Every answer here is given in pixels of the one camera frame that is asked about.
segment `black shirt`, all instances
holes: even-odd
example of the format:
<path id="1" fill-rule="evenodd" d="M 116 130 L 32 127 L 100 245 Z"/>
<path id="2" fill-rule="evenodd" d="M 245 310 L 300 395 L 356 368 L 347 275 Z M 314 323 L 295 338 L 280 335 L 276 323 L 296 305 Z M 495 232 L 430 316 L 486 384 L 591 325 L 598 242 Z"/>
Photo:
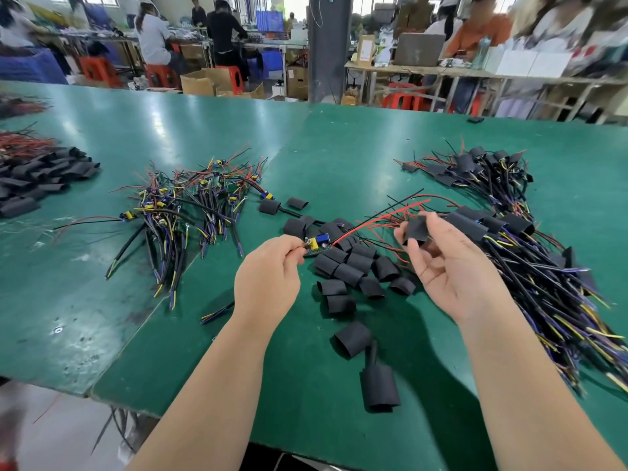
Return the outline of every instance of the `black shirt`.
<path id="1" fill-rule="evenodd" d="M 231 43 L 233 30 L 238 32 L 240 38 L 249 36 L 231 13 L 212 11 L 207 15 L 207 35 L 214 40 L 216 53 L 226 53 L 234 48 Z"/>
<path id="2" fill-rule="evenodd" d="M 207 15 L 205 14 L 205 10 L 203 10 L 202 6 L 199 6 L 198 9 L 192 8 L 192 24 L 194 26 L 207 26 Z"/>

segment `wooden table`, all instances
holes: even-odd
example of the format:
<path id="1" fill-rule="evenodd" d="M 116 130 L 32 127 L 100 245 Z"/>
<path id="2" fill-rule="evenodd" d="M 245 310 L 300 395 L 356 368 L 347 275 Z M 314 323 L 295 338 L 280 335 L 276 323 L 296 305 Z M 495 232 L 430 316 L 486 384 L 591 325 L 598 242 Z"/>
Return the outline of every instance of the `wooden table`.
<path id="1" fill-rule="evenodd" d="M 435 98 L 437 101 L 445 102 L 444 112 L 447 112 L 449 110 L 449 106 L 451 105 L 451 101 L 453 100 L 453 93 L 455 92 L 456 87 L 458 86 L 458 82 L 460 78 L 464 78 L 464 77 L 497 80 L 498 87 L 496 90 L 496 95 L 492 102 L 492 106 L 489 110 L 490 115 L 495 115 L 495 113 L 497 112 L 497 108 L 498 108 L 500 99 L 503 98 L 502 95 L 506 88 L 507 82 L 512 79 L 535 80 L 535 81 L 540 81 L 545 85 L 560 85 L 560 84 L 584 85 L 585 88 L 583 92 L 580 94 L 580 96 L 578 97 L 575 104 L 573 105 L 556 104 L 555 105 L 555 107 L 561 107 L 562 109 L 570 110 L 569 115 L 567 116 L 567 120 L 573 120 L 573 118 L 576 116 L 578 111 L 582 108 L 582 106 L 586 102 L 586 98 L 588 97 L 588 95 L 591 93 L 593 89 L 598 88 L 600 86 L 611 85 L 611 86 L 617 86 L 619 90 L 620 88 L 628 85 L 628 80 L 615 79 L 615 78 L 603 78 L 603 79 L 591 79 L 591 78 L 579 78 L 579 77 L 532 78 L 532 77 L 527 77 L 527 76 L 502 76 L 502 75 L 495 75 L 493 73 L 490 73 L 488 71 L 483 71 L 483 70 L 473 70 L 469 68 L 446 68 L 446 67 L 441 67 L 441 66 L 436 66 L 436 67 L 396 66 L 394 64 L 389 64 L 388 66 L 385 66 L 382 68 L 376 68 L 374 66 L 368 66 L 368 67 L 359 66 L 356 62 L 349 61 L 347 62 L 347 64 L 345 64 L 345 68 L 362 71 L 364 73 L 364 79 L 362 81 L 362 86 L 360 87 L 360 100 L 362 100 L 363 98 L 362 96 L 363 96 L 364 87 L 367 86 L 366 95 L 367 95 L 368 105 L 370 105 L 373 102 L 374 95 L 375 95 L 376 75 L 373 75 L 373 73 L 375 74 L 381 73 L 381 74 L 388 74 L 388 75 L 394 75 L 394 74 L 419 74 L 423 76 L 435 75 L 437 76 L 437 80 L 434 85 L 436 92 L 434 96 L 425 96 L 425 97 Z M 448 77 L 453 78 L 451 89 L 449 91 L 449 95 L 447 96 L 447 98 L 438 97 L 443 76 L 448 76 Z M 435 102 L 432 103 L 431 109 L 434 109 L 434 104 Z M 466 113 L 469 112 L 470 108 L 471 108 L 471 102 L 469 103 Z"/>
<path id="2" fill-rule="evenodd" d="M 473 125 L 464 116 L 425 112 L 2 85 L 52 106 L 5 128 L 36 121 L 40 135 L 85 150 L 102 162 L 102 172 L 44 199 L 41 210 L 2 222 L 0 375 L 161 416 L 228 318 L 199 325 L 202 315 L 231 300 L 241 261 L 235 247 L 220 242 L 194 260 L 177 308 L 168 312 L 151 299 L 154 278 L 142 244 L 104 278 L 132 225 L 83 225 L 56 245 L 39 238 L 40 231 L 65 217 L 125 211 L 131 200 L 108 192 L 137 184 L 134 172 L 144 172 L 151 160 L 164 171 L 194 168 L 211 157 L 228 158 L 246 142 L 251 150 L 243 161 L 270 158 L 262 185 L 280 200 L 299 197 L 310 201 L 304 213 L 356 221 L 386 207 L 386 195 L 403 198 L 420 188 L 472 205 L 461 191 L 401 171 L 393 158 L 446 152 L 445 140 L 459 148 L 460 137 L 468 148 L 528 149 L 531 208 L 545 231 L 573 245 L 593 269 L 601 291 L 617 304 L 602 310 L 603 319 L 618 334 L 628 333 L 621 273 L 628 221 L 617 216 L 628 198 L 628 129 L 506 118 Z M 287 220 L 259 213 L 256 201 L 250 198 L 241 216 L 245 251 L 278 235 Z M 330 345 L 345 323 L 324 317 L 311 260 L 300 277 L 296 303 L 268 347 L 253 441 L 368 471 L 494 469 L 459 331 L 424 292 L 358 301 L 357 316 L 395 370 L 402 402 L 392 413 L 371 414 L 360 392 L 363 357 L 345 360 Z M 628 462 L 626 395 L 597 372 L 584 369 L 582 377 L 587 396 L 580 403 Z"/>

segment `forearm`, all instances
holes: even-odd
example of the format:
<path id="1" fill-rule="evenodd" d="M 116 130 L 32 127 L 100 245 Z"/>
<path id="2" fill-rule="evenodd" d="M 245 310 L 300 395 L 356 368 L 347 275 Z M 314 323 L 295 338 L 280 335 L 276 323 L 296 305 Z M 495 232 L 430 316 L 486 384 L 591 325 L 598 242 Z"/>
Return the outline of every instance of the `forearm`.
<path id="1" fill-rule="evenodd" d="M 229 320 L 129 471 L 237 471 L 253 427 L 269 340 L 235 316 Z"/>
<path id="2" fill-rule="evenodd" d="M 501 470 L 625 470 L 512 301 L 459 325 Z"/>

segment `laptop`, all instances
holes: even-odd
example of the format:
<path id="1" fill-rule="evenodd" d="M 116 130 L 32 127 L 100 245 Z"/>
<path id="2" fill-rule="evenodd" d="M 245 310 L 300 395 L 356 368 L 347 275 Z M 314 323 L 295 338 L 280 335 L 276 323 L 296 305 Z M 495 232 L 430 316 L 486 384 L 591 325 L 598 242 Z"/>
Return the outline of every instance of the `laptop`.
<path id="1" fill-rule="evenodd" d="M 402 33 L 393 64 L 397 66 L 438 66 L 445 45 L 444 34 Z"/>

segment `blue component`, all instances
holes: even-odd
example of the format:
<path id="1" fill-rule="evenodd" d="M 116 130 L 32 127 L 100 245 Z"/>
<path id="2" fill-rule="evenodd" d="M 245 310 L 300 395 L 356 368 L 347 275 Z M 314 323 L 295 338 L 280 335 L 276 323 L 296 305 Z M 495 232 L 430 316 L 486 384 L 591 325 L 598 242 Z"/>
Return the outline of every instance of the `blue component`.
<path id="1" fill-rule="evenodd" d="M 322 244 L 322 243 L 329 243 L 329 235 L 327 233 L 325 233 L 324 235 L 321 236 L 317 236 L 316 237 L 316 242 L 318 244 Z"/>

